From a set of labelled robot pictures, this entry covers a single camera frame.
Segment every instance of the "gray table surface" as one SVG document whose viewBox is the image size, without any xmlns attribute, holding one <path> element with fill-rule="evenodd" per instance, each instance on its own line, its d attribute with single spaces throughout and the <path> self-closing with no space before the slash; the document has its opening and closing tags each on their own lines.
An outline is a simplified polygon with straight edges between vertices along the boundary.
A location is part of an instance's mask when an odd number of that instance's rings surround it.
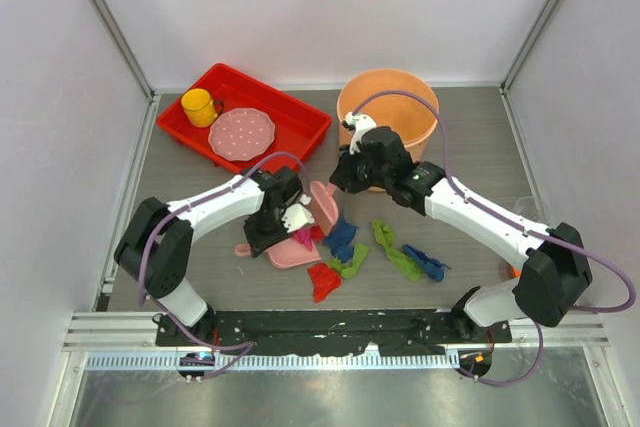
<svg viewBox="0 0 640 427">
<path fill-rule="evenodd" d="M 451 166 L 469 188 L 497 204 L 512 208 L 522 196 L 531 195 L 497 88 L 435 89 L 442 118 L 450 132 Z M 338 91 L 297 91 L 291 95 L 335 118 Z M 165 95 L 159 111 L 175 96 Z M 423 159 L 442 164 L 442 138 L 437 130 Z M 327 181 L 338 151 L 337 121 L 307 162 L 314 179 Z M 145 159 L 136 203 L 156 196 L 178 200 L 228 181 L 231 174 L 208 159 L 154 129 Z M 476 285 L 492 285 L 507 277 L 507 265 L 496 254 L 462 232 L 442 222 L 403 209 L 381 193 L 336 194 L 346 219 L 359 226 L 356 241 L 371 252 L 356 277 L 343 281 L 326 301 L 315 304 L 308 266 L 277 270 L 266 256 L 238 258 L 233 248 L 244 242 L 242 220 L 233 221 L 198 241 L 192 248 L 187 277 L 200 295 L 216 309 L 349 309 L 451 307 Z M 396 233 L 396 243 L 412 244 L 451 266 L 443 282 L 426 276 L 417 283 L 407 280 L 386 259 L 375 243 L 371 221 L 379 218 Z M 318 246 L 329 259 L 330 252 Z M 136 284 L 119 270 L 109 310 L 135 310 Z M 154 306 L 148 303 L 148 309 Z"/>
</svg>

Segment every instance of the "red rag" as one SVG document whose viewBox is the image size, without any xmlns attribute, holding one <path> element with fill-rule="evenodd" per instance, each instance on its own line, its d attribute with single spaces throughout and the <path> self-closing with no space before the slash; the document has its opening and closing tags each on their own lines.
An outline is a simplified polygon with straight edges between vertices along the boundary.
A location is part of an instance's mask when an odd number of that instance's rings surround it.
<svg viewBox="0 0 640 427">
<path fill-rule="evenodd" d="M 322 302 L 327 296 L 340 287 L 342 277 L 327 264 L 317 263 L 307 269 L 313 283 L 313 300 Z"/>
<path fill-rule="evenodd" d="M 322 242 L 322 239 L 325 238 L 324 232 L 322 232 L 322 229 L 319 225 L 314 225 L 313 227 L 311 227 L 311 238 L 315 242 Z"/>
</svg>

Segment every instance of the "red tray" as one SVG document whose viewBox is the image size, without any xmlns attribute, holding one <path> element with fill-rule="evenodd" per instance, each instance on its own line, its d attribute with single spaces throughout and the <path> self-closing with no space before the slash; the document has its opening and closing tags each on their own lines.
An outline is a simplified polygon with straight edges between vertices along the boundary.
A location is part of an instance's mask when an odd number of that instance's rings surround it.
<svg viewBox="0 0 640 427">
<path fill-rule="evenodd" d="M 182 110 L 180 99 L 158 117 L 156 125 L 171 137 L 235 174 L 278 151 L 290 152 L 306 161 L 320 146 L 331 125 L 331 116 L 328 114 L 225 64 L 215 64 L 191 88 L 205 89 L 214 99 L 222 100 L 225 112 L 238 107 L 253 107 L 269 115 L 275 124 L 275 139 L 264 154 L 244 162 L 231 162 L 211 150 L 209 128 L 191 125 Z M 296 162 L 284 156 L 270 160 L 262 168 L 275 172 L 285 165 L 299 169 Z"/>
</svg>

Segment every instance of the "green cloth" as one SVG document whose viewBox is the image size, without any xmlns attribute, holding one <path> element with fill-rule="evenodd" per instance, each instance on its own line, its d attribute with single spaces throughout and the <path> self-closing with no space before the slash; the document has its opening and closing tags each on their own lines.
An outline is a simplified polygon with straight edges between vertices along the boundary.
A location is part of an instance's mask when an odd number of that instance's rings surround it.
<svg viewBox="0 0 640 427">
<path fill-rule="evenodd" d="M 409 256 L 393 247 L 396 237 L 391 227 L 377 219 L 374 220 L 371 225 L 373 226 L 373 235 L 376 238 L 376 242 L 384 248 L 387 259 L 389 259 L 391 263 L 395 265 L 396 269 L 402 272 L 407 279 L 418 282 L 422 276 L 422 270 Z"/>
<path fill-rule="evenodd" d="M 338 272 L 343 279 L 350 279 L 358 273 L 367 254 L 369 254 L 369 247 L 364 244 L 354 244 L 353 258 L 349 264 L 343 264 L 340 259 L 331 259 L 327 261 L 327 265 Z"/>
</svg>

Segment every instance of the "floor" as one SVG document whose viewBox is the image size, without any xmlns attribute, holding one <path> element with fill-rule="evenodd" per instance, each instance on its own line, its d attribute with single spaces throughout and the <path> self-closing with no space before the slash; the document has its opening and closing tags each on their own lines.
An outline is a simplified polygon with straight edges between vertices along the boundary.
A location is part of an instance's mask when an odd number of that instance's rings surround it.
<svg viewBox="0 0 640 427">
<path fill-rule="evenodd" d="M 535 354 L 500 351 L 490 377 L 517 378 Z M 581 348 L 547 349 L 539 372 L 508 389 L 476 384 L 449 369 L 233 372 L 201 385 L 177 385 L 177 378 L 167 371 L 87 372 L 70 425 L 607 425 Z"/>
<path fill-rule="evenodd" d="M 290 92 L 312 106 L 335 115 L 338 91 Z M 451 166 L 455 175 L 478 194 L 512 208 L 522 196 L 531 195 L 509 121 L 497 88 L 436 89 L 443 120 L 450 132 Z M 159 111 L 175 96 L 163 96 Z M 327 181 L 338 151 L 337 122 L 323 145 L 307 162 L 315 179 Z M 441 165 L 442 145 L 436 131 L 424 159 Z M 178 200 L 208 190 L 230 179 L 229 172 L 153 131 L 145 159 L 136 203 L 155 196 Z M 371 246 L 358 275 L 343 282 L 329 298 L 314 304 L 305 267 L 279 271 L 265 256 L 238 258 L 234 246 L 244 242 L 242 221 L 210 233 L 193 246 L 187 277 L 199 294 L 217 309 L 342 309 L 451 307 L 476 285 L 506 280 L 507 266 L 496 254 L 456 229 L 397 206 L 388 196 L 365 192 L 337 194 L 346 219 L 360 227 L 356 241 Z M 379 218 L 396 232 L 398 244 L 410 243 L 440 259 L 451 270 L 445 280 L 407 280 L 375 244 L 371 221 Z M 319 246 L 330 258 L 328 249 Z M 136 285 L 119 271 L 109 310 L 135 310 Z"/>
</svg>

